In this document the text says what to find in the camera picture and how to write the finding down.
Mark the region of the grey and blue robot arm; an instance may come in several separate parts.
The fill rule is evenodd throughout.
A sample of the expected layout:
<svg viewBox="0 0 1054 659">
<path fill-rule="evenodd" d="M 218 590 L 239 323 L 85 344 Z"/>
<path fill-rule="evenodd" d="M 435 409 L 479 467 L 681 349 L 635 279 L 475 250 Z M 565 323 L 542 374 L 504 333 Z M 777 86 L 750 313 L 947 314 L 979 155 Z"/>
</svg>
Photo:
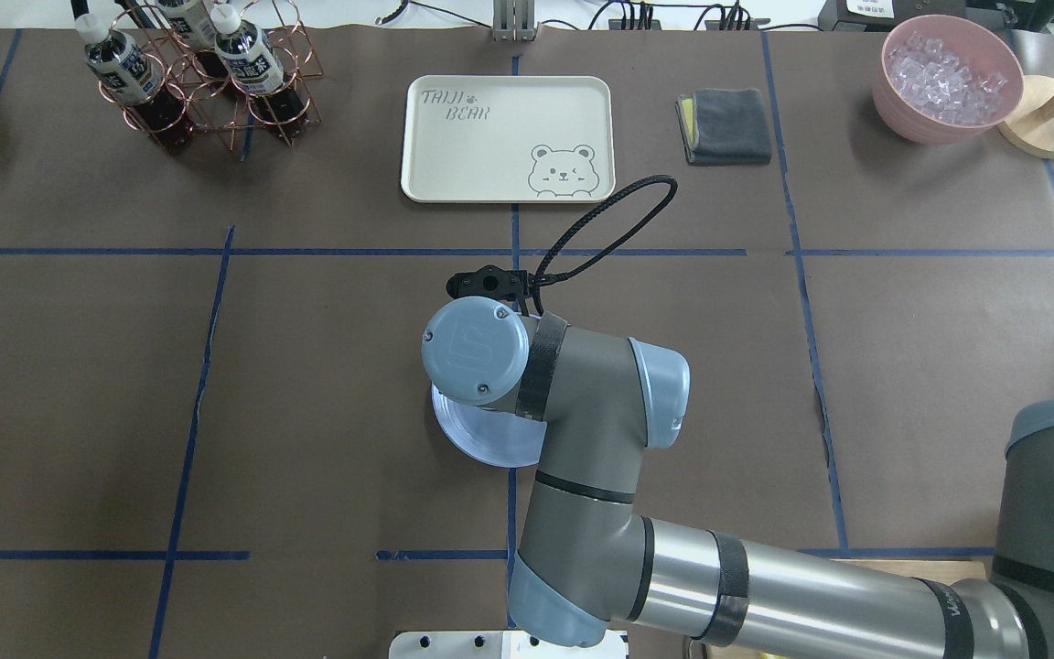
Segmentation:
<svg viewBox="0 0 1054 659">
<path fill-rule="evenodd" d="M 523 629 L 580 647 L 622 621 L 793 658 L 1054 658 L 1054 399 L 1029 401 L 1054 393 L 1054 301 L 1034 286 L 1018 319 L 1016 297 L 955 296 L 963 274 L 926 272 L 913 303 L 852 278 L 821 271 L 815 395 L 833 386 L 835 435 L 819 503 L 788 484 L 798 447 L 743 438 L 794 402 L 743 313 L 690 318 L 692 356 L 721 360 L 692 374 L 678 351 L 551 313 L 440 308 L 422 340 L 440 393 L 545 429 L 511 554 Z M 973 523 L 992 575 L 948 585 L 706 528 L 727 504 L 762 525 L 819 513 L 855 551 Z"/>
</svg>

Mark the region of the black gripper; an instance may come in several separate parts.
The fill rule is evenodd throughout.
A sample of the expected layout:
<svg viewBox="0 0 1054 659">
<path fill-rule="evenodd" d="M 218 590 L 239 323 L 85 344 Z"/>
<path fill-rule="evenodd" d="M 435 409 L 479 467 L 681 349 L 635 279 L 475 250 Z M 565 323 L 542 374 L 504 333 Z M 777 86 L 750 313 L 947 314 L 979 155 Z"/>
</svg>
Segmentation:
<svg viewBox="0 0 1054 659">
<path fill-rule="evenodd" d="M 486 265 L 476 271 L 457 272 L 446 282 L 452 299 L 488 297 L 494 301 L 526 301 L 530 296 L 530 275 L 523 270 L 506 270 Z"/>
</svg>

